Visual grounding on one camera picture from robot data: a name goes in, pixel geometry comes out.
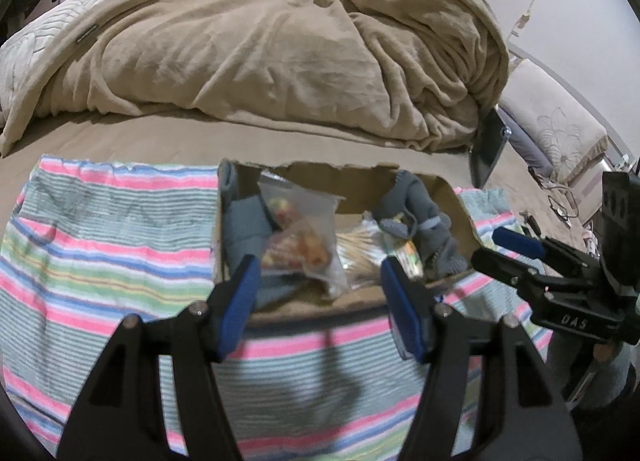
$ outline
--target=beige blanket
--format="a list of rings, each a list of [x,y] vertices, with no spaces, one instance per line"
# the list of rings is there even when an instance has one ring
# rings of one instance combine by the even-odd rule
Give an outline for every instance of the beige blanket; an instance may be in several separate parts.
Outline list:
[[[469,141],[508,68],[483,0],[104,0],[44,51],[3,156],[33,114],[174,106],[434,151]]]

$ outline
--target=phone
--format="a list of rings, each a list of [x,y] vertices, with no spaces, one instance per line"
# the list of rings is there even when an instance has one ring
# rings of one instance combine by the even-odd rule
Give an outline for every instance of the phone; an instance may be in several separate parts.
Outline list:
[[[498,111],[491,109],[478,128],[469,154],[471,183],[474,187],[484,188],[510,136],[510,128],[504,124]]]

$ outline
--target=white pillow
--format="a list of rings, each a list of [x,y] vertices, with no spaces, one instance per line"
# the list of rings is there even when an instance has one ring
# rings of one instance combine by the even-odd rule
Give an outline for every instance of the white pillow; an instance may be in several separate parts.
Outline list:
[[[529,59],[511,73],[500,105],[549,158],[557,183],[568,184],[609,145],[605,128]]]
[[[4,127],[14,97],[44,54],[47,45],[70,22],[104,0],[65,0],[13,34],[0,48],[0,128]]]

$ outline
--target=cardboard box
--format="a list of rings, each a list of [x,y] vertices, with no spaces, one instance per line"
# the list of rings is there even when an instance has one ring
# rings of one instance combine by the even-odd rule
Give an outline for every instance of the cardboard box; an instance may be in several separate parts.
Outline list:
[[[354,165],[335,167],[329,164],[308,162],[294,162],[281,167],[236,163],[236,167],[238,168],[241,197],[258,194],[257,180],[260,172],[264,169],[271,170],[300,186],[344,197],[336,213],[337,228],[344,228],[345,225],[353,226],[359,221],[364,211],[372,210],[393,187],[398,171],[398,165],[393,164],[379,164],[375,167],[364,168]],[[451,218],[451,232],[458,241],[458,251],[469,260],[473,251],[481,246],[481,241],[463,204],[458,200],[449,183],[440,176],[418,174],[418,177],[427,187],[431,199]],[[228,278],[228,272],[225,269],[224,250],[222,250],[220,235],[222,235],[222,204],[219,201],[218,225],[214,238],[217,239],[216,250],[219,252],[218,280],[223,280]],[[468,272],[465,272],[455,277],[436,281],[429,286],[445,284],[446,287],[452,287],[455,281],[467,274]],[[372,309],[386,304],[380,286],[356,289],[334,301],[323,300],[322,290],[320,282],[316,285],[310,285],[309,288],[301,289],[292,300],[252,314],[250,323],[255,325],[304,320]]]

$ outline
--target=snack package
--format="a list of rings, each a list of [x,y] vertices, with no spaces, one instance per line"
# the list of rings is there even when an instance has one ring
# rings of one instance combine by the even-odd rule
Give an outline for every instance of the snack package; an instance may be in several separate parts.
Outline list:
[[[380,284],[380,266],[388,256],[398,258],[411,281],[422,279],[422,261],[414,244],[381,231],[365,212],[355,228],[339,232],[337,250],[351,289]]]
[[[340,198],[306,189],[270,172],[258,180],[271,217],[282,232],[269,239],[263,275],[303,273],[324,281],[329,298],[350,290],[336,250],[334,213]]]

